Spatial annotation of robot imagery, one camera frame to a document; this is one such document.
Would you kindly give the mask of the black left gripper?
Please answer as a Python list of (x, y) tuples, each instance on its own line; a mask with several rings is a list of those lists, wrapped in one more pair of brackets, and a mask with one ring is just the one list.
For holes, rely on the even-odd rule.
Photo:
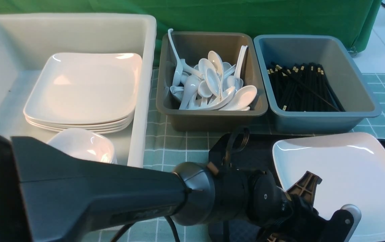
[(336, 210), (324, 219), (314, 208), (317, 186), (322, 178), (306, 171), (287, 191), (275, 184), (272, 174), (264, 172), (253, 182), (248, 204), (249, 221), (262, 232), (257, 242), (344, 242), (353, 216)]

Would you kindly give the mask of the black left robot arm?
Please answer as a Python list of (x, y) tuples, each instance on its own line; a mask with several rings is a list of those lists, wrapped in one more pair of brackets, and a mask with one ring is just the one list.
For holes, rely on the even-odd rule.
[(88, 232), (165, 217), (175, 241), (183, 226), (243, 219), (257, 241), (345, 242), (355, 230), (347, 209), (320, 217), (268, 171), (180, 163), (173, 172), (81, 160), (32, 137), (0, 136), (0, 242), (79, 242)]

